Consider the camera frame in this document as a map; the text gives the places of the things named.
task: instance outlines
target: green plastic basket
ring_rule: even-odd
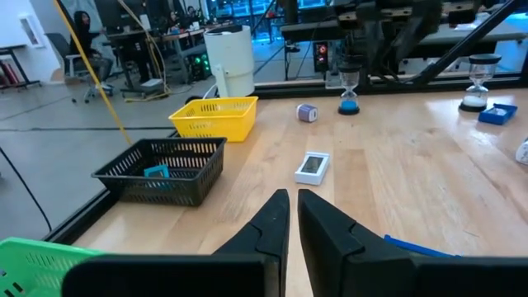
[[[0,296],[60,297],[66,272],[103,252],[22,238],[0,242]]]

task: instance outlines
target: hourglass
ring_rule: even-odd
[[[337,110],[341,115],[351,116],[360,112],[357,95],[354,93],[354,88],[360,81],[360,70],[359,64],[343,64],[339,67],[341,85],[345,88],[345,92],[341,95],[341,104]]]
[[[488,105],[488,89],[483,85],[493,77],[500,54],[473,54],[469,56],[469,78],[473,86],[465,90],[465,96],[459,108],[462,111],[480,112]]]

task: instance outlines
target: black wire basket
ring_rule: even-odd
[[[120,200],[198,206],[224,168],[226,138],[141,139],[92,174]],[[145,177],[167,165],[170,177]]]

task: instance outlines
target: blue object in basket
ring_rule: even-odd
[[[484,123],[504,125],[517,112],[517,106],[493,103],[493,107],[480,112],[478,120]]]
[[[165,164],[146,168],[143,170],[143,174],[145,177],[170,177],[168,174],[168,166]]]
[[[432,250],[430,248],[427,248],[427,247],[421,247],[417,244],[414,244],[414,243],[408,243],[408,242],[404,242],[403,240],[399,240],[399,239],[396,239],[396,238],[391,238],[390,235],[386,234],[383,239],[387,242],[387,243],[392,243],[393,245],[395,245],[396,247],[398,248],[402,248],[406,251],[409,251],[409,252],[415,252],[415,253],[418,253],[418,254],[421,254],[421,255],[424,255],[424,256],[429,256],[429,257],[460,257],[458,255],[450,255],[450,254],[446,254],[446,253],[443,253],[443,252],[438,252],[438,251],[435,251],[435,250]]]

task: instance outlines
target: gray floor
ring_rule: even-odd
[[[512,21],[515,26],[528,28],[526,20]],[[277,52],[282,41],[273,44],[255,44],[255,67]],[[292,54],[289,76],[294,77],[302,64],[308,43],[301,51]],[[518,45],[515,41],[500,43],[497,52],[504,56],[499,71],[515,71],[524,62],[528,41]],[[421,60],[412,61],[406,71],[416,73],[426,66]],[[299,78],[314,75],[311,51],[308,52]],[[256,75],[257,83],[284,79],[284,53],[279,52]],[[122,78],[114,82],[121,85]],[[183,92],[161,101],[124,103],[119,95],[111,102],[129,128],[153,127],[157,130],[129,130],[132,140],[164,137],[171,131],[168,117],[183,105],[190,95],[203,94],[213,78],[187,86],[174,86],[173,91]],[[0,94],[0,147],[15,163],[20,174],[41,203],[55,227],[102,189],[90,174],[111,160],[124,148],[126,142],[115,130],[68,130],[90,128],[115,128],[116,124],[101,98],[90,104],[74,105],[72,97],[81,98],[85,86],[64,85],[32,87],[20,93],[6,91]],[[37,129],[55,129],[38,131]],[[15,173],[0,157],[0,239],[8,236],[42,238],[48,230],[30,196]]]

